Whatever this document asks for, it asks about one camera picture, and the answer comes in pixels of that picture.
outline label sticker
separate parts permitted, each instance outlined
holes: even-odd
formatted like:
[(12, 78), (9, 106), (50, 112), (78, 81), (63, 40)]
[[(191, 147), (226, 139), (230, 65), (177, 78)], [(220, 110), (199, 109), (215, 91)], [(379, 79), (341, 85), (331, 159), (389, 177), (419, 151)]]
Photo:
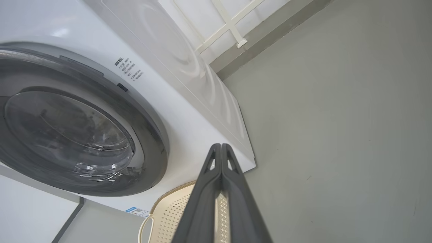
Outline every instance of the label sticker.
[(139, 209), (136, 207), (131, 207), (128, 210), (126, 210), (125, 212), (128, 212), (130, 214), (134, 214), (134, 215), (138, 215), (140, 217), (148, 217), (149, 216), (149, 211), (145, 211), (143, 209)]
[(114, 65), (133, 81), (138, 80), (144, 74), (129, 58), (119, 58)]

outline door glass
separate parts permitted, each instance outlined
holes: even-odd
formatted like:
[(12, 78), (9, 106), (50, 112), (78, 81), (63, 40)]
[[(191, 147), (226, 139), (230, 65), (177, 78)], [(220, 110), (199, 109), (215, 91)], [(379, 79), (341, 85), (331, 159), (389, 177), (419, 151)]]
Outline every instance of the door glass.
[(112, 175), (133, 156), (132, 139), (108, 114), (61, 94), (12, 96), (5, 118), (15, 136), (38, 156), (83, 177)]

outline blue and white sticker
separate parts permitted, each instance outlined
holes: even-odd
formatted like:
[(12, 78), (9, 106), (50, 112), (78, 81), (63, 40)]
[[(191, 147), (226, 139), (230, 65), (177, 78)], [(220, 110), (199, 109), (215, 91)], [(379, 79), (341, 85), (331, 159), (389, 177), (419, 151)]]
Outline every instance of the blue and white sticker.
[(128, 210), (126, 210), (125, 212), (128, 212), (130, 214), (134, 214), (136, 216), (140, 216), (140, 217), (148, 217), (149, 216), (149, 211), (145, 211), (143, 209), (139, 209), (136, 207), (131, 207)]

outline washing machine door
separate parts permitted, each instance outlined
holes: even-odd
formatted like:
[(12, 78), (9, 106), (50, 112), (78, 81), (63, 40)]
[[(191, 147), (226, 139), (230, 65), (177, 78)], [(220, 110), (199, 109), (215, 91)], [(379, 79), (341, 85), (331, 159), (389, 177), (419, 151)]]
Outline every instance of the washing machine door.
[(167, 146), (125, 90), (83, 66), (0, 48), (0, 161), (79, 194), (153, 187), (165, 173)]

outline white washing machine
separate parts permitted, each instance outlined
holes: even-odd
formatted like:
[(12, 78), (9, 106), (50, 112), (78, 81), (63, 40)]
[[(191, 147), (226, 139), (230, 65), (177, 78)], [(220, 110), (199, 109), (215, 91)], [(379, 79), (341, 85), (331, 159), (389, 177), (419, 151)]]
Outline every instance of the white washing machine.
[(2, 1), (0, 21), (1, 170), (137, 213), (214, 143), (255, 167), (237, 100), (156, 0)]

